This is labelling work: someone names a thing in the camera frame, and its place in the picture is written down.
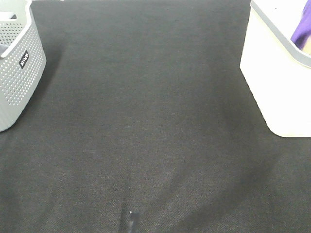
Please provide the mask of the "black fabric table cover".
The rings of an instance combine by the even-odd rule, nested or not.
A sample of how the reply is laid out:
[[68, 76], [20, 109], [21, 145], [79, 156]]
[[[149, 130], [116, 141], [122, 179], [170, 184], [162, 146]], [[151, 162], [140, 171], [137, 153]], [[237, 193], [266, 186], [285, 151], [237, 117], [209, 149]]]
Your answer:
[[311, 141], [239, 63], [247, 0], [34, 1], [47, 64], [0, 135], [3, 233], [308, 233]]

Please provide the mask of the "grey perforated plastic basket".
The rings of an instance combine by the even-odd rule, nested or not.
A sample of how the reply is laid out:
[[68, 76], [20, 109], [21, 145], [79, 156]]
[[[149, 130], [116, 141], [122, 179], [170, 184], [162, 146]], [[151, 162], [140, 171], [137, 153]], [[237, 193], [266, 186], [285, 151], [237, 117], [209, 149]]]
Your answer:
[[46, 56], [30, 0], [0, 2], [0, 130], [17, 121], [33, 95]]

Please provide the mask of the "white plastic basket grey rim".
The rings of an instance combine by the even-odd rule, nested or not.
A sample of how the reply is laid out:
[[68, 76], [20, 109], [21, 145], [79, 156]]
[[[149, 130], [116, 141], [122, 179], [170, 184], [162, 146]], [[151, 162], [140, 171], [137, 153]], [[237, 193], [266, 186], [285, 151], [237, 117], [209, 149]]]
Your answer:
[[271, 132], [311, 135], [311, 56], [291, 37], [305, 0], [253, 0], [240, 69]]

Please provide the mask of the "purple microfiber towel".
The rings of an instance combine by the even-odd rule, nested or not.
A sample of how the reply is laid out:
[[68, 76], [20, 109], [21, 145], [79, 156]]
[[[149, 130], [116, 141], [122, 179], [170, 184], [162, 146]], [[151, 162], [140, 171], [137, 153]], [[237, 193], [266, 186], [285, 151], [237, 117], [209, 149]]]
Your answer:
[[311, 1], [308, 0], [302, 11], [301, 20], [296, 27], [291, 41], [300, 49], [303, 50], [306, 46], [308, 38], [311, 36]]

